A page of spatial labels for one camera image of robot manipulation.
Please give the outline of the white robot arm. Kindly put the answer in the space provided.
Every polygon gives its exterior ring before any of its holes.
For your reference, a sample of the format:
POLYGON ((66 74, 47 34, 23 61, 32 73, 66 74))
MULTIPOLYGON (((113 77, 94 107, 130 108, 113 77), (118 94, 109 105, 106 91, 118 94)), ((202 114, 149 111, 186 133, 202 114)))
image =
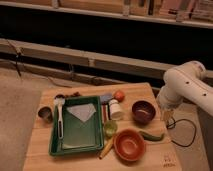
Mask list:
POLYGON ((168 69, 163 76, 165 85, 157 95, 161 120, 167 122, 174 110, 186 98, 213 117, 213 87, 204 83, 206 69, 199 61, 190 61, 168 69))

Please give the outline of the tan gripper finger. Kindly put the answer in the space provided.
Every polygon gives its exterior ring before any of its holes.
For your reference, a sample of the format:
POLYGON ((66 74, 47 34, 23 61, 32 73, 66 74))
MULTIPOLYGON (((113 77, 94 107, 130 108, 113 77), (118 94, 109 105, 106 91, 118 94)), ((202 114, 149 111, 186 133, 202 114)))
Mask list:
POLYGON ((174 114, 173 110, 165 110, 163 113, 163 120, 167 122, 169 119, 172 118, 173 114, 174 114))

